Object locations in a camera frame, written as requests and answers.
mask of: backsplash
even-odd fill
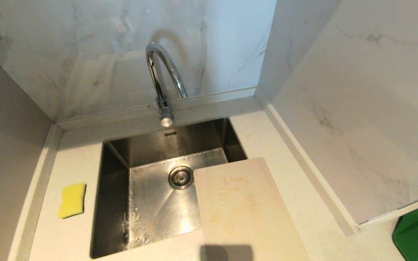
[[[343,0],[293,67],[281,26],[260,87],[354,220],[418,200],[418,1]]]
[[[150,41],[171,54],[189,96],[252,87],[275,3],[0,0],[0,64],[53,120],[153,104]]]

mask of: stainless steel sink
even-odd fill
[[[91,257],[201,228],[192,172],[243,159],[228,119],[105,142]]]

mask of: sink basin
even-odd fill
[[[200,229],[192,172],[244,159],[228,119],[105,142],[91,258]]]

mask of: drain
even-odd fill
[[[177,190],[186,189],[193,183],[193,171],[189,167],[176,167],[169,174],[169,183]]]

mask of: faucet spout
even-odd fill
[[[171,108],[169,107],[165,91],[161,87],[162,84],[159,81],[161,71],[156,67],[155,54],[161,58],[161,61],[166,66],[167,71],[169,71],[179,98],[185,98],[187,94],[183,81],[181,80],[180,73],[178,72],[169,53],[160,44],[154,42],[149,43],[148,46],[146,46],[146,60],[148,61],[149,72],[151,73],[152,81],[156,89],[156,103],[158,112],[161,115],[161,125],[169,127],[173,124],[174,117],[172,115]]]

